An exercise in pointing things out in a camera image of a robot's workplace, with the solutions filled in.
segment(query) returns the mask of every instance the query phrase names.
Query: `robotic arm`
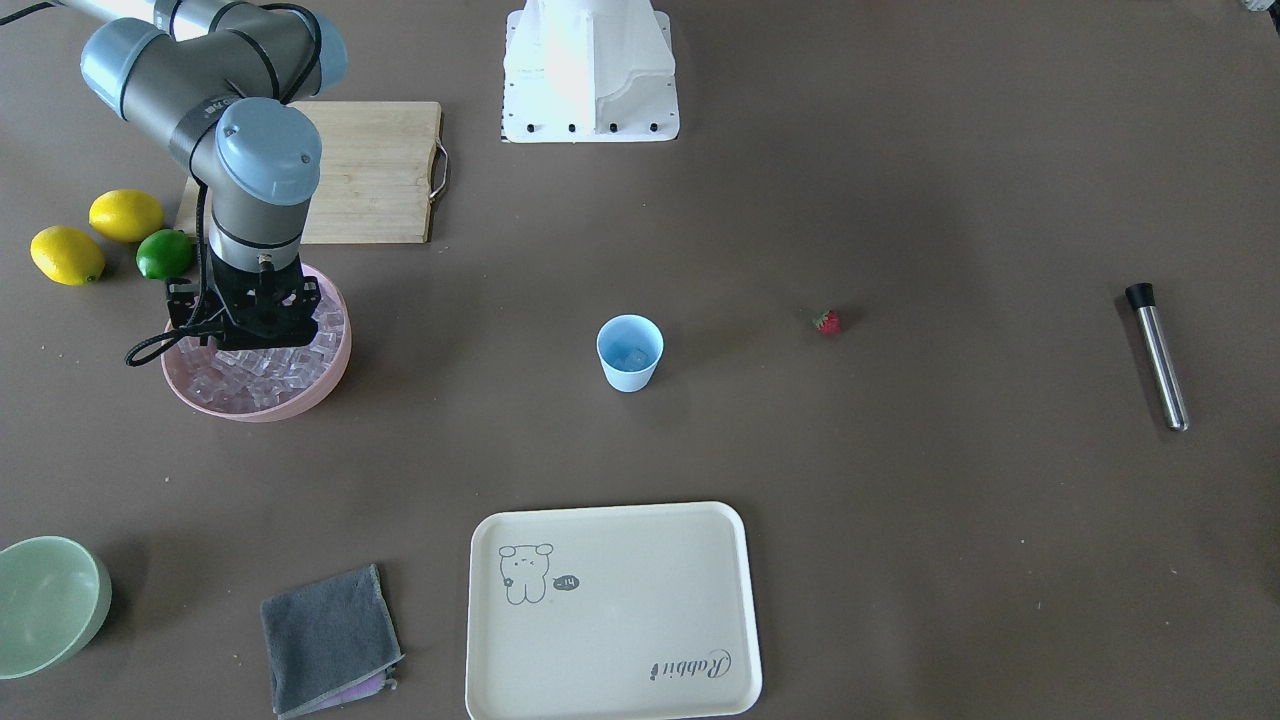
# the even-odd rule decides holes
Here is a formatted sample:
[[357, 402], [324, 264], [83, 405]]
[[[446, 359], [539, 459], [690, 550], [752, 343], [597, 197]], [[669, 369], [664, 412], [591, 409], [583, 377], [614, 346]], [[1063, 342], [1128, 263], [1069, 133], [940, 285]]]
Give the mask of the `robotic arm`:
[[[320, 181], [320, 136], [300, 94], [342, 79], [347, 53], [323, 15], [238, 0], [63, 0], [106, 22], [81, 55], [90, 88], [169, 150], [200, 186], [200, 281], [166, 284], [174, 331], [140, 343], [141, 365], [183, 336], [223, 350], [311, 342], [320, 301], [298, 258]], [[159, 350], [136, 360], [155, 342]]]

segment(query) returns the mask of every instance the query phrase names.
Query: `lime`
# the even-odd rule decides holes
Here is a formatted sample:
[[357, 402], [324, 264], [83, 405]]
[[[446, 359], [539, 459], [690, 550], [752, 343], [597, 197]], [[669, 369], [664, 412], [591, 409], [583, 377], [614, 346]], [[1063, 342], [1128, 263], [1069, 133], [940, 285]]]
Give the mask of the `lime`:
[[182, 231], [156, 231], [138, 246], [138, 270], [154, 281], [175, 278], [191, 266], [195, 258], [191, 238]]
[[164, 227], [164, 208], [141, 190], [113, 190], [88, 209], [88, 224], [115, 242], [140, 242]]
[[31, 238], [31, 259], [49, 279], [88, 284], [102, 277], [106, 258], [88, 234], [67, 225], [45, 228]]

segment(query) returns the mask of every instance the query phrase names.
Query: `blue joint cap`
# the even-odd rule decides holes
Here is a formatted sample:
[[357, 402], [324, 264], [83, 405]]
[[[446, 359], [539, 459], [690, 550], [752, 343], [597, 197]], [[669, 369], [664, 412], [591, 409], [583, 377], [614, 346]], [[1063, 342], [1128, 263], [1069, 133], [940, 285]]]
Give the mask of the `blue joint cap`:
[[[293, 14], [298, 15], [300, 19], [302, 18], [301, 13], [293, 12]], [[316, 24], [320, 26], [320, 61], [317, 63], [320, 68], [320, 86], [314, 94], [320, 95], [347, 77], [347, 44], [342, 40], [338, 26], [333, 24], [329, 18], [314, 10], [311, 14], [316, 17]]]
[[81, 76], [102, 102], [124, 119], [124, 83], [133, 63], [152, 40], [164, 37], [151, 23], [137, 18], [111, 20], [93, 31], [81, 51]]
[[320, 184], [320, 133], [294, 108], [270, 97], [237, 100], [214, 132], [223, 168], [262, 202], [297, 205]]

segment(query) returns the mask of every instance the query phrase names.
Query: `pink bowl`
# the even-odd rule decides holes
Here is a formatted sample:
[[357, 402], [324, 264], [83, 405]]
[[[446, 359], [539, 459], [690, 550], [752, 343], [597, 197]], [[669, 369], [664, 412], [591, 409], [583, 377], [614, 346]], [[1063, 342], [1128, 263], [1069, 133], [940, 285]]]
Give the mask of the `pink bowl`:
[[[164, 370], [164, 379], [169, 383], [169, 389], [172, 389], [179, 400], [206, 415], [212, 415], [214, 418], [221, 418], [224, 420], [237, 420], [239, 423], [270, 423], [273, 420], [293, 418], [294, 415], [311, 410], [316, 406], [316, 404], [333, 392], [333, 388], [338, 387], [338, 380], [342, 379], [343, 373], [347, 372], [347, 361], [351, 360], [351, 315], [347, 314], [347, 302], [342, 299], [342, 293], [338, 292], [338, 288], [334, 287], [332, 282], [329, 282], [328, 277], [307, 264], [302, 265], [302, 273], [315, 275], [316, 282], [320, 283], [321, 296], [333, 299], [338, 304], [338, 309], [342, 310], [343, 318], [346, 318], [342, 340], [338, 341], [338, 352], [334, 355], [333, 364], [329, 365], [329, 369], [321, 373], [316, 382], [303, 388], [298, 395], [274, 407], [256, 410], [253, 413], [221, 413], [206, 405], [201, 405], [187, 395], [187, 388], [191, 387], [191, 368], [186, 363], [186, 357], [182, 354], [177, 350], [172, 350], [160, 356], [160, 368]], [[170, 328], [173, 328], [172, 324], [166, 325], [165, 329]]]

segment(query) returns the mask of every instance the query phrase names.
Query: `wooden cutting board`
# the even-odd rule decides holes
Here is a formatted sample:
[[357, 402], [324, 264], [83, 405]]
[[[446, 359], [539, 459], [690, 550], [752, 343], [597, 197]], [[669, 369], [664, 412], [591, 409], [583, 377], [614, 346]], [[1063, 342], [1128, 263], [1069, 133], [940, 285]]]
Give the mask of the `wooden cutting board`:
[[[440, 104], [308, 101], [291, 106], [311, 118], [324, 143], [320, 187], [311, 199], [302, 242], [426, 242]], [[196, 233], [192, 179], [183, 190], [174, 227]]]

